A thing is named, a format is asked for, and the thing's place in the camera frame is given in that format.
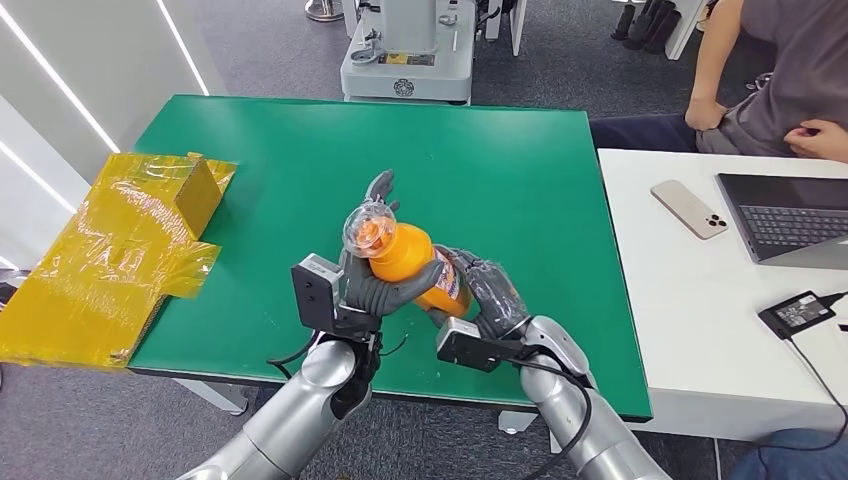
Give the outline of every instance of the laptop keyboard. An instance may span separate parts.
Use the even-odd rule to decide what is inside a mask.
[[[808,247],[848,235],[848,212],[740,206],[760,245]]]

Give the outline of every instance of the white wall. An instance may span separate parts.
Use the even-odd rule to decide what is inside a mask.
[[[188,8],[180,0],[164,5],[207,90],[226,94]],[[202,93],[157,0],[0,0],[0,6],[121,151],[172,95]],[[5,20],[0,142],[73,206],[112,151]],[[33,267],[70,214],[0,149],[0,257]]]
[[[44,255],[72,212],[16,165],[8,152],[73,207],[82,202],[88,183],[3,97],[0,143],[0,256],[27,269]]]

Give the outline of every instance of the gray t-shirt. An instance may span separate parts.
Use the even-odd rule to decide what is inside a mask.
[[[699,151],[794,157],[783,137],[802,121],[848,130],[848,0],[745,0],[742,27],[777,46],[774,76],[699,132]]]

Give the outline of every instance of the white machine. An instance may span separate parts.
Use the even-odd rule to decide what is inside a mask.
[[[474,0],[359,6],[359,24],[341,67],[345,100],[470,102]]]

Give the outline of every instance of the gray carpet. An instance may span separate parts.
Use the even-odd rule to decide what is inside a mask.
[[[231,94],[342,97],[338,68],[348,39],[341,23],[307,21],[300,0],[190,3]],[[592,117],[682,112],[700,36],[677,62],[625,50],[609,38],[620,8],[604,0],[532,0],[519,58],[511,55],[506,25],[501,41],[479,44],[473,103],[576,108]],[[742,39],[721,100],[744,98],[745,82],[769,70],[772,56],[767,45]],[[0,480],[174,478],[223,445],[257,405],[235,418],[167,379],[4,370]],[[544,462],[548,435],[540,421],[509,436],[497,431],[495,418],[488,410],[376,400],[303,478],[513,480]],[[674,478],[718,478],[711,439],[638,436]],[[746,449],[719,442],[724,475]],[[574,477],[562,466],[548,478]]]

